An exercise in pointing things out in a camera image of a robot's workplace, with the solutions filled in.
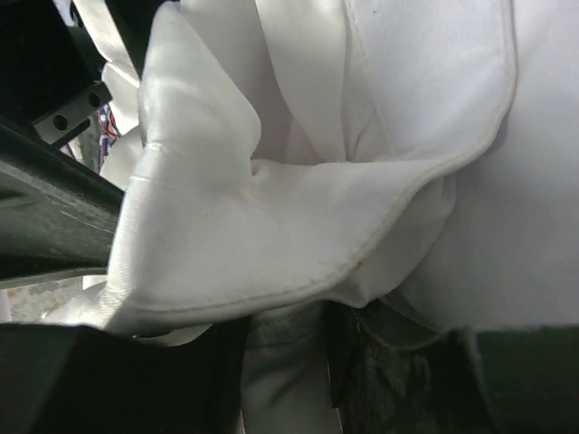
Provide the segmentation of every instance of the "screw hole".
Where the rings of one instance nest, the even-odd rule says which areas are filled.
[[[56,115],[52,120],[54,127],[59,131],[64,131],[69,126],[69,121],[63,115]]]
[[[100,107],[100,96],[94,92],[89,94],[89,104],[94,109],[98,109]]]

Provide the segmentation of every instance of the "crumpled white fabric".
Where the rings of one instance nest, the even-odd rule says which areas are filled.
[[[421,260],[508,110],[514,49],[508,1],[163,5],[108,281],[47,320],[152,335],[256,314],[247,432],[339,432],[317,301],[363,306]]]

